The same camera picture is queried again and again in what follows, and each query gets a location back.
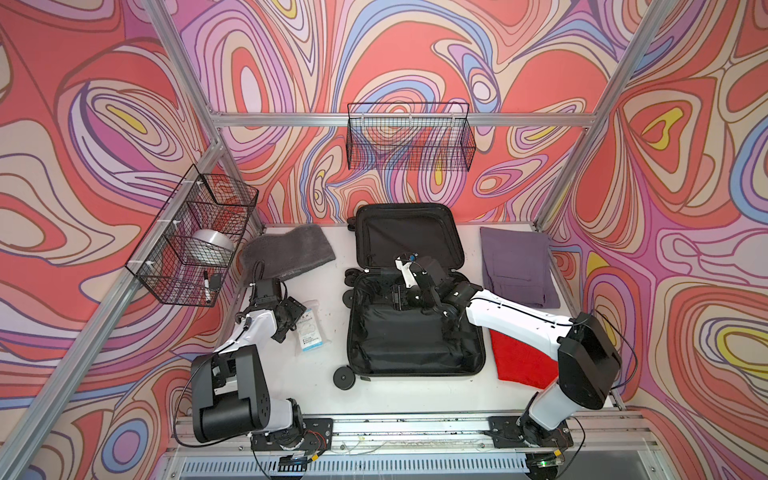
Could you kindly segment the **white wet wipes pack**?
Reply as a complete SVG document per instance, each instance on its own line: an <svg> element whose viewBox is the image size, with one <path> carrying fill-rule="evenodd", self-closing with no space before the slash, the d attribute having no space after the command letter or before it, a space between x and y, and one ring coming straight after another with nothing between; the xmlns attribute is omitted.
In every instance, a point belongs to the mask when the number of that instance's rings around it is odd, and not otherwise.
<svg viewBox="0 0 768 480"><path fill-rule="evenodd" d="M325 336L320 325L319 302L317 300L311 300L306 304L306 310L297 321L296 332L301 352L316 350L325 344Z"/></svg>

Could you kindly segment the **grey fluffy towel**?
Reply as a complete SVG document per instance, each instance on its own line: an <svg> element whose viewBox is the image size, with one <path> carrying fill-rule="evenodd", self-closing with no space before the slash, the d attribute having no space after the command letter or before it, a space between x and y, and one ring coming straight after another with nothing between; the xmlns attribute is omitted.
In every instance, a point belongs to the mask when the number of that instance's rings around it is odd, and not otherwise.
<svg viewBox="0 0 768 480"><path fill-rule="evenodd" d="M258 278L287 281L336 259L319 225L306 224L284 234L264 234L242 249L244 267L256 270Z"/></svg>

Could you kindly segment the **black white suitcase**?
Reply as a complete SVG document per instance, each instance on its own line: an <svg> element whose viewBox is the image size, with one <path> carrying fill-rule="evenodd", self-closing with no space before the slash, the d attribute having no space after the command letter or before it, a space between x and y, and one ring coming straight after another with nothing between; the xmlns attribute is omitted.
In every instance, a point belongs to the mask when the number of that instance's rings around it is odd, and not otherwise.
<svg viewBox="0 0 768 480"><path fill-rule="evenodd" d="M374 204L348 221L357 265L343 302L353 377L465 377L486 362L466 308L479 286L461 273L465 253L451 210L437 203Z"/></svg>

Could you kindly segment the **red shirt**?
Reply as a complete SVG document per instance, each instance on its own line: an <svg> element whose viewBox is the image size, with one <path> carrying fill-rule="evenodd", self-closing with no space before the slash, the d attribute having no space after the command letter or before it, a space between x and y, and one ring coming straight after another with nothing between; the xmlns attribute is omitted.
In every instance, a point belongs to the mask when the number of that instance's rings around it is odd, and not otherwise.
<svg viewBox="0 0 768 480"><path fill-rule="evenodd" d="M557 362L539 350L494 330L490 337L499 380L545 389L558 377Z"/></svg>

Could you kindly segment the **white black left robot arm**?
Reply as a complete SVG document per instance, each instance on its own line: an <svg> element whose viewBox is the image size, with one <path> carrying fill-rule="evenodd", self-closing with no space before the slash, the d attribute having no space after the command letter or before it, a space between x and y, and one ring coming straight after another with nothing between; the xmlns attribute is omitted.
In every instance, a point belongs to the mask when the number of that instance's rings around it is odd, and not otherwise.
<svg viewBox="0 0 768 480"><path fill-rule="evenodd" d="M191 366L193 433L208 446L252 433L282 449L298 447L306 426L298 402L271 396L259 349L283 343L306 307L258 261L224 345Z"/></svg>

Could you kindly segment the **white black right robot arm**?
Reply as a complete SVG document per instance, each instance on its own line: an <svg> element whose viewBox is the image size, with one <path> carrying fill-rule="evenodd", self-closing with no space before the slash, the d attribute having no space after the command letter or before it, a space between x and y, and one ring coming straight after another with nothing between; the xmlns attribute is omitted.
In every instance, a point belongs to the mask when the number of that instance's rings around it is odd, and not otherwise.
<svg viewBox="0 0 768 480"><path fill-rule="evenodd" d="M429 256L402 254L394 263L408 304L513 338L557 364L557 377L531 398L517 421L527 443L541 445L578 411L603 408L622 359L594 315L572 318L504 299L452 278Z"/></svg>

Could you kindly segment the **black marker pen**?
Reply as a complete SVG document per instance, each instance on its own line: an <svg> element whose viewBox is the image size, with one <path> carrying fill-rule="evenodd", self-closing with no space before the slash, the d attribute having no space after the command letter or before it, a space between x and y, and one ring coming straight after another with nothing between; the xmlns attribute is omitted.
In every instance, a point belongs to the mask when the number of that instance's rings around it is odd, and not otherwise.
<svg viewBox="0 0 768 480"><path fill-rule="evenodd" d="M203 289L205 305L211 306L213 304L213 292L210 283L210 274L208 270L203 271Z"/></svg>

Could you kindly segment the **folded purple jeans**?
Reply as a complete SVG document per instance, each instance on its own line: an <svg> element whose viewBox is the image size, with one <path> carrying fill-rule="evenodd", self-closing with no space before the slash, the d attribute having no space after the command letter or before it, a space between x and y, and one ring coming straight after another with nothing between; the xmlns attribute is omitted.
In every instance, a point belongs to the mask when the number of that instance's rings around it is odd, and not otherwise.
<svg viewBox="0 0 768 480"><path fill-rule="evenodd" d="M561 306L545 234L481 227L480 241L486 290L535 309Z"/></svg>

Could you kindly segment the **silver tape roll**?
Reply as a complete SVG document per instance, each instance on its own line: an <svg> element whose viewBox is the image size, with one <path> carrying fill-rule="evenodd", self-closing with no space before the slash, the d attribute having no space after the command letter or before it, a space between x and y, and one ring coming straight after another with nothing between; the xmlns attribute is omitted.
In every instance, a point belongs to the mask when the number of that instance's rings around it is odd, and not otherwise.
<svg viewBox="0 0 768 480"><path fill-rule="evenodd" d="M234 242L226 234L212 229L199 229L187 243L187 258L197 265L226 266L235 252Z"/></svg>

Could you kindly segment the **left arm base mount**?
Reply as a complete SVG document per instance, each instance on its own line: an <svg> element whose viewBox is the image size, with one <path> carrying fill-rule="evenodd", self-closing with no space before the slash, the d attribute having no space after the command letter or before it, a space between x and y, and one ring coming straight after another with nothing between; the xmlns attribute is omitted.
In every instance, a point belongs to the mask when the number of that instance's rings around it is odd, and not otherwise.
<svg viewBox="0 0 768 480"><path fill-rule="evenodd" d="M255 434L251 448L255 452L320 453L332 446L333 430L334 420L330 417L308 418L285 430Z"/></svg>

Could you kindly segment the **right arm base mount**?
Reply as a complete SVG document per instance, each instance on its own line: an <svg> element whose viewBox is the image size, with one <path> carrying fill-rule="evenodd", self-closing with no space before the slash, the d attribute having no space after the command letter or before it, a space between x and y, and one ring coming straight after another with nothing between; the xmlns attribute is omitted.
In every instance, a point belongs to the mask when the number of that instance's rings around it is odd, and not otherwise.
<svg viewBox="0 0 768 480"><path fill-rule="evenodd" d="M563 420L557 428L546 430L527 416L490 416L489 436L496 448L544 448L567 450L574 445L567 422Z"/></svg>

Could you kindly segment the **aluminium front rail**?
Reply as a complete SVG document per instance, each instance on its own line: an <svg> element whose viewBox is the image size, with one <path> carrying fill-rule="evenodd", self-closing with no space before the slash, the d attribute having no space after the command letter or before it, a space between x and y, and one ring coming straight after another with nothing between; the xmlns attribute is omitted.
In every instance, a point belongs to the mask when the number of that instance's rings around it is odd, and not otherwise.
<svg viewBox="0 0 768 480"><path fill-rule="evenodd" d="M568 419L550 447L512 439L509 411L311 416L325 439L279 451L239 437L172 447L154 479L676 479L639 413L610 409Z"/></svg>

